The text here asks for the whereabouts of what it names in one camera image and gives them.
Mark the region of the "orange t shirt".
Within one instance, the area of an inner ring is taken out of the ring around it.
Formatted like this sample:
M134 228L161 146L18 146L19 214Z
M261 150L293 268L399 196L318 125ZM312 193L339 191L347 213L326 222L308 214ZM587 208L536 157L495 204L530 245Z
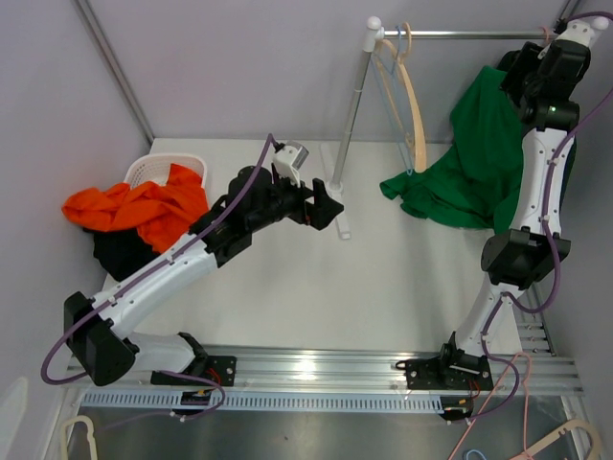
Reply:
M167 182L137 187L122 182L106 191L89 188L71 195L62 206L72 223L95 232L134 230L157 253L168 250L209 211L202 176L172 163Z

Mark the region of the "black t shirt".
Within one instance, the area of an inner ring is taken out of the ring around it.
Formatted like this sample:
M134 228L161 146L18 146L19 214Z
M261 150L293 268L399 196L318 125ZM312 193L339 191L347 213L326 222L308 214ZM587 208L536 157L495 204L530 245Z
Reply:
M114 232L84 230L93 237L93 257L116 281L123 281L158 257L135 228Z

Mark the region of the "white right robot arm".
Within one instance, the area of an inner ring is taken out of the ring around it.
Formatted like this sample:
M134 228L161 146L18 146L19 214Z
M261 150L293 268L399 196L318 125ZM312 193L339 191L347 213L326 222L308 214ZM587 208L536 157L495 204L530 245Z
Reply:
M511 225L487 240L486 273L468 317L443 344L428 382L442 389L491 389L488 343L504 307L520 308L520 296L548 274L561 277L571 243L561 236L564 170L579 125L571 95L591 59L590 46L559 37L548 46L528 42L517 52L501 90L522 125L523 170Z

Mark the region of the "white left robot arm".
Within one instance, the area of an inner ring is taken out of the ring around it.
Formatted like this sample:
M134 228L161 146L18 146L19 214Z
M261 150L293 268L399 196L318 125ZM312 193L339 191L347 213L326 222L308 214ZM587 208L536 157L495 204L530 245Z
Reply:
M98 386L130 371L149 372L158 385L198 383L214 360L191 334L144 334L137 326L175 292L247 249L254 233L283 219L321 231L343 210L319 178L307 186L275 169L246 167L175 246L114 288L92 298L81 292L68 297L66 344Z

